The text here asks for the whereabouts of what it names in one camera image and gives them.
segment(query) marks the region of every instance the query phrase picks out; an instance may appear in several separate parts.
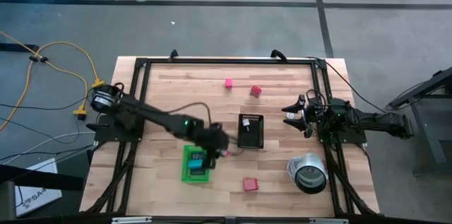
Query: wooden table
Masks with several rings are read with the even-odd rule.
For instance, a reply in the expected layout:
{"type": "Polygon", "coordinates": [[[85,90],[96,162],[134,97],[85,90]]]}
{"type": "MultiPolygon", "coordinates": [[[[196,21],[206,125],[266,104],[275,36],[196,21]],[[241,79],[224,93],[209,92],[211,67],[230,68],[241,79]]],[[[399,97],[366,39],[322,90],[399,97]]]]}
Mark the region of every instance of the wooden table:
{"type": "MultiPolygon", "coordinates": [[[[347,69],[343,59],[328,59],[344,78],[347,69]]],[[[118,57],[112,83],[122,82],[126,92],[131,84],[135,57],[118,57]]],[[[353,103],[350,87],[331,69],[329,78],[334,97],[353,103]]],[[[138,81],[137,98],[141,90],[138,81]]],[[[153,64],[146,102],[162,110],[170,110],[190,102],[204,101],[214,122],[223,123],[225,131],[237,136],[239,113],[263,114],[264,149],[245,150],[237,157],[221,158],[210,173],[207,184],[181,182],[181,157],[184,145],[162,127],[148,122],[138,146],[128,215],[149,216],[333,216],[330,187],[308,195],[290,183],[286,165],[290,158],[312,152],[324,158],[323,146],[314,135],[303,133],[282,122],[282,107],[292,105],[299,94],[313,88],[311,69],[304,65],[263,64],[153,64]],[[225,78],[233,79],[226,90],[225,78]],[[250,96],[252,85],[263,92],[250,96]],[[259,190],[244,192],[244,177],[258,179],[259,190]]],[[[207,119],[201,106],[183,110],[207,119]]],[[[89,208],[112,178],[118,143],[103,145],[93,156],[81,211],[89,208]]],[[[344,145],[346,168],[350,182],[371,209],[378,211],[374,185],[366,156],[356,145],[344,145]]],[[[338,183],[341,206],[345,209],[343,188],[338,183]]],[[[119,205],[122,184],[118,187],[119,205]]]]}

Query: gray floor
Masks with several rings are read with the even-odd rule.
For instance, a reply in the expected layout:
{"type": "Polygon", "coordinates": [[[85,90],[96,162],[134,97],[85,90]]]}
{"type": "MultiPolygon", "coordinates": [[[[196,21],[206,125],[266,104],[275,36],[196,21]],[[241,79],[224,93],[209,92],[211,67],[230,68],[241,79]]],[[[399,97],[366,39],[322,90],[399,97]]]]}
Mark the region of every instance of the gray floor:
{"type": "MultiPolygon", "coordinates": [[[[0,11],[0,30],[22,42],[38,45],[58,40],[77,43],[91,53],[98,73],[107,81],[117,56],[168,55],[171,49],[177,49],[181,55],[194,56],[267,57],[272,49],[279,49],[289,57],[325,57],[316,8],[0,4],[0,11]]],[[[380,107],[405,88],[452,64],[452,11],[327,9],[326,18],[334,57],[345,58],[351,83],[380,107]]],[[[76,50],[50,47],[45,54],[55,64],[93,81],[89,63],[76,50]]],[[[27,54],[0,55],[0,88],[4,89],[0,102],[16,103],[25,83],[27,66],[27,54]]],[[[61,107],[82,97],[80,81],[37,64],[23,105],[61,107]]],[[[358,108],[373,111],[356,96],[355,100],[358,108]]],[[[6,118],[9,110],[0,108],[0,117],[6,118]]],[[[412,115],[409,109],[402,112],[412,115]]],[[[54,112],[19,110],[13,121],[52,136],[77,131],[71,109],[54,112]]],[[[81,123],[80,129],[87,130],[81,123]]],[[[420,151],[420,139],[414,137],[402,141],[381,133],[368,133],[367,136],[381,212],[394,217],[452,222],[451,178],[415,179],[412,176],[412,170],[428,158],[420,151]]],[[[23,152],[46,139],[9,124],[0,133],[0,157],[23,152]]],[[[49,143],[40,150],[81,147],[92,139],[92,136],[81,136],[70,146],[49,143]]],[[[12,164],[25,167],[45,158],[48,156],[29,155],[12,164]]]]}

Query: red cube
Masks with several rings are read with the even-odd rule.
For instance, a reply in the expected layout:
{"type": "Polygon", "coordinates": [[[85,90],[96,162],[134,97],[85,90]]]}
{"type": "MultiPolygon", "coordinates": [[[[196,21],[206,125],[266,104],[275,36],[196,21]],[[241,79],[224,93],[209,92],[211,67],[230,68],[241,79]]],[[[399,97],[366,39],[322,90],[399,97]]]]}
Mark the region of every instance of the red cube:
{"type": "Polygon", "coordinates": [[[251,87],[251,95],[253,95],[256,98],[259,98],[259,95],[262,93],[262,89],[260,89],[258,86],[251,87]]]}
{"type": "Polygon", "coordinates": [[[231,78],[226,78],[226,80],[225,80],[225,88],[226,89],[231,89],[232,88],[232,79],[231,78]]]}
{"type": "Polygon", "coordinates": [[[259,187],[257,185],[256,178],[244,178],[243,179],[243,188],[245,191],[255,191],[258,190],[259,187]]]}

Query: white label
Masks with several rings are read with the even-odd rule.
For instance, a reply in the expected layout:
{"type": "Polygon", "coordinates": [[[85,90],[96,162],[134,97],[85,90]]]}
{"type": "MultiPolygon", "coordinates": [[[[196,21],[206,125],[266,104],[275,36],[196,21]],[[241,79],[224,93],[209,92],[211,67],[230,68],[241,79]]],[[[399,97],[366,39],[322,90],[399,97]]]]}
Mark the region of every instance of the white label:
{"type": "Polygon", "coordinates": [[[107,105],[107,106],[111,106],[112,105],[112,103],[109,100],[106,100],[106,99],[101,98],[101,97],[96,97],[94,99],[94,101],[101,102],[102,104],[107,105]]]}

